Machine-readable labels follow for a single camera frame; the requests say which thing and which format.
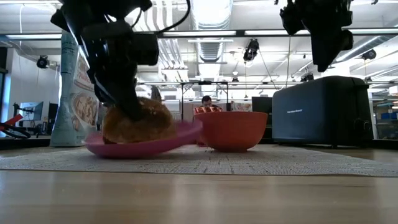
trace monitor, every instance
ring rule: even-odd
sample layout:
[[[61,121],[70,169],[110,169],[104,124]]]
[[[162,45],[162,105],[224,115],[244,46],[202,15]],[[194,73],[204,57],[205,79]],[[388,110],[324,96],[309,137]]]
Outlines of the monitor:
[[[21,121],[41,121],[44,102],[21,103],[19,114],[24,118]]]

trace wooden table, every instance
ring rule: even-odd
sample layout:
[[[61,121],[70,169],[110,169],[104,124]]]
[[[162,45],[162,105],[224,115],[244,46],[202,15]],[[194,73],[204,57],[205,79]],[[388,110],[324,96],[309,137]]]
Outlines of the wooden table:
[[[0,171],[0,223],[397,224],[397,191],[395,178]]]

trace pink plastic plate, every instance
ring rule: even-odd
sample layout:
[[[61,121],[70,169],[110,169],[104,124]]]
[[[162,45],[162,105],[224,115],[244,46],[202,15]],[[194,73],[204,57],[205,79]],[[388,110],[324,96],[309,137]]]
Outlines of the pink plastic plate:
[[[177,137],[157,141],[147,141],[135,144],[105,144],[101,133],[94,133],[87,137],[87,149],[97,156],[108,159],[138,159],[154,156],[176,149],[186,144],[192,144],[199,137],[202,123],[195,121],[176,121]]]

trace placemat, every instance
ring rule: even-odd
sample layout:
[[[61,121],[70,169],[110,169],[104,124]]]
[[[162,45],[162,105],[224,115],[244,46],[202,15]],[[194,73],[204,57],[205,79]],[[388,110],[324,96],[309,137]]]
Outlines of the placemat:
[[[146,172],[156,174],[365,175],[398,177],[398,166],[296,147],[258,145],[244,154],[184,146],[151,159],[110,160],[86,149],[0,159],[2,170]]]

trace ceiling duct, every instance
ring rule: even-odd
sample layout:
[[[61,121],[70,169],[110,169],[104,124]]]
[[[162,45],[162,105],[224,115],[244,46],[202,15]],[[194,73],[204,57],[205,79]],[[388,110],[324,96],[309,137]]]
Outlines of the ceiling duct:
[[[192,0],[192,21],[195,30],[226,30],[229,28],[233,0]],[[224,43],[197,43],[198,62],[214,63],[221,59]],[[199,74],[215,78],[220,65],[198,65]]]
[[[386,24],[385,27],[398,27],[398,19]],[[396,35],[380,35],[364,38],[355,43],[354,47],[351,50],[340,52],[340,54],[336,57],[336,62],[345,62],[349,59],[355,58],[395,37]]]

